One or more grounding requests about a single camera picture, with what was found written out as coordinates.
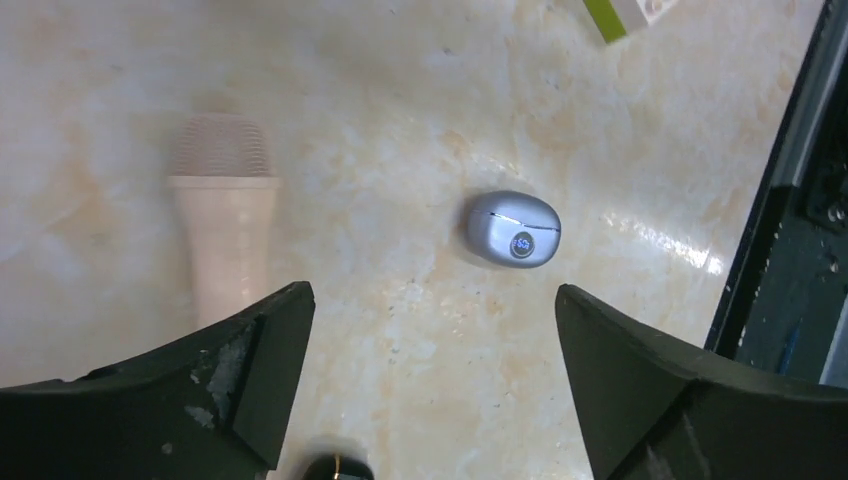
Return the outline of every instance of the silver earbud case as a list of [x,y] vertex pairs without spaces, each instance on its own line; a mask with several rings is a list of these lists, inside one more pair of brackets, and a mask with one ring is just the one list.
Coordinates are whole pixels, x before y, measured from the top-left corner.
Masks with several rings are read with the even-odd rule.
[[550,260],[559,246],[559,216],[536,197],[491,192],[474,199],[468,212],[469,247],[499,265],[538,267]]

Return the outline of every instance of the black object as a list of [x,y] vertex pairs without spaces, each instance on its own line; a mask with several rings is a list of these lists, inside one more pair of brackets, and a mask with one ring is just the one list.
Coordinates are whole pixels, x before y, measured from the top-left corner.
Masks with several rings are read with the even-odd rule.
[[828,359],[848,312],[846,54],[848,2],[827,0],[705,344],[748,366],[833,385],[839,369],[827,370],[840,365]]
[[359,460],[325,455],[309,466],[303,480],[374,480],[374,474]]
[[574,286],[556,317],[596,479],[848,478],[848,390],[722,358]]
[[277,466],[312,315],[294,283],[92,371],[0,389],[0,478],[245,479]]

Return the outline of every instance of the box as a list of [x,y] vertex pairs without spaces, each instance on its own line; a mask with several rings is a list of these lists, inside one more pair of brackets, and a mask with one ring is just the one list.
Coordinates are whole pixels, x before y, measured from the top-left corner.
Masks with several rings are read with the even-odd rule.
[[648,27],[678,0],[583,0],[607,43]]

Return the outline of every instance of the digital display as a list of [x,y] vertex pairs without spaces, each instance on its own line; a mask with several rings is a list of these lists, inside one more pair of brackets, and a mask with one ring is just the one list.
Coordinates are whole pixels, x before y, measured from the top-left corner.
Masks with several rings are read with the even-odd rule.
[[520,232],[512,237],[509,250],[515,258],[527,258],[533,253],[536,246],[533,244],[533,237],[527,232]]

